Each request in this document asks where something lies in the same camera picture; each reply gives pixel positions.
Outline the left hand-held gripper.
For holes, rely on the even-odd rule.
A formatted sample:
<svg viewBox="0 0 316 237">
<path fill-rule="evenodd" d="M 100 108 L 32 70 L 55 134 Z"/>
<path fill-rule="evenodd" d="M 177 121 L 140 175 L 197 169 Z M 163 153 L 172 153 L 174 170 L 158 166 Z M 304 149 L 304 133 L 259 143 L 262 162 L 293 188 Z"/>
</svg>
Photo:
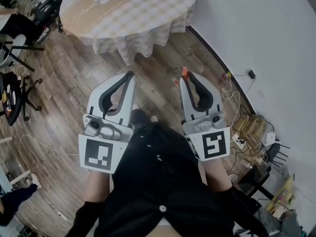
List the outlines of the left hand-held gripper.
<svg viewBox="0 0 316 237">
<path fill-rule="evenodd" d="M 112 95 L 122 87 L 116 108 Z M 87 114 L 83 115 L 84 131 L 78 136 L 81 167 L 113 174 L 133 135 L 130 126 L 136 88 L 132 71 L 110 77 L 91 93 Z"/>
</svg>

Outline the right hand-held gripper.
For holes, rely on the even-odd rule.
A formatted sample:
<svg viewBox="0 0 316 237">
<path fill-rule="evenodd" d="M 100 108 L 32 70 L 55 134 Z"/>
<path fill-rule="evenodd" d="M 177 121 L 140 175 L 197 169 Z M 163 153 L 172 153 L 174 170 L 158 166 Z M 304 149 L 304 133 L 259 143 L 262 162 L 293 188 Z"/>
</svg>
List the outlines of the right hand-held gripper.
<svg viewBox="0 0 316 237">
<path fill-rule="evenodd" d="M 225 122 L 220 92 L 205 77 L 188 72 L 199 97 L 197 104 L 188 80 L 180 78 L 180 92 L 185 123 L 185 138 L 200 161 L 222 158 L 230 154 L 230 128 Z"/>
</svg>

